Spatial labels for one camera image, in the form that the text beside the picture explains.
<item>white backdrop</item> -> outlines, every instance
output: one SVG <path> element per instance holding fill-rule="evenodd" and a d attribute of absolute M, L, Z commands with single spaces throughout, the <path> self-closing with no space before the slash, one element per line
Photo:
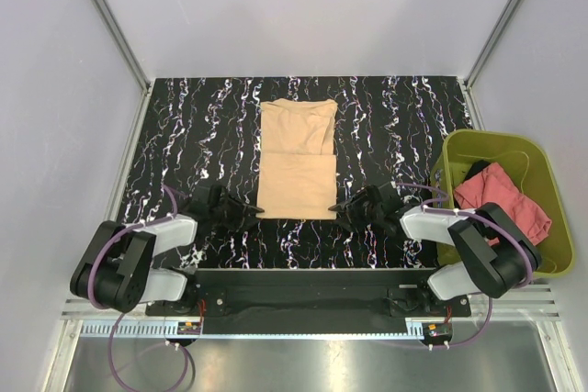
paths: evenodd
<path fill-rule="evenodd" d="M 0 0 L 0 378 L 34 391 L 141 90 L 90 0 Z"/>
<path fill-rule="evenodd" d="M 108 0 L 147 75 L 465 76 L 507 0 Z"/>
<path fill-rule="evenodd" d="M 525 0 L 474 94 L 488 130 L 527 135 L 547 151 L 573 238 L 577 263 L 553 279 L 575 361 L 588 387 L 588 3 Z"/>

